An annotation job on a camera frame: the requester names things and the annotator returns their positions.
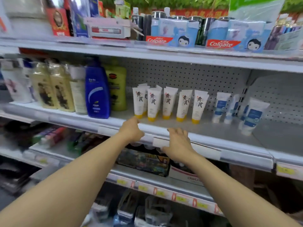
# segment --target red colgate label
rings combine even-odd
[[[173,38],[146,36],[146,41],[154,44],[166,44]]]
[[[240,41],[225,41],[225,40],[207,40],[206,46],[212,48],[233,48],[240,44]]]

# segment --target human arm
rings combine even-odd
[[[169,128],[163,151],[189,167],[203,182],[233,227],[300,227],[296,221],[221,171],[191,147],[188,132]]]
[[[144,133],[138,119],[23,194],[0,212],[1,227],[79,227],[121,150]]]

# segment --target white pegboard panel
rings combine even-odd
[[[250,69],[123,58],[119,65],[127,69],[126,85],[136,87],[176,87],[208,91],[207,110],[213,110],[217,92],[242,95]]]
[[[248,88],[245,101],[251,96],[270,103],[263,119],[303,124],[303,75],[263,70],[258,72],[268,76],[259,77]]]

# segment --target yellow tube cap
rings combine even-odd
[[[178,121],[178,122],[183,122],[184,119],[185,119],[185,118],[179,118],[179,117],[177,117],[177,121]]]
[[[156,121],[156,118],[147,117],[147,119],[148,119],[150,122],[155,122],[155,121]]]
[[[192,122],[193,124],[199,124],[200,120],[191,119],[191,122]]]
[[[142,119],[143,115],[135,115],[138,119]]]

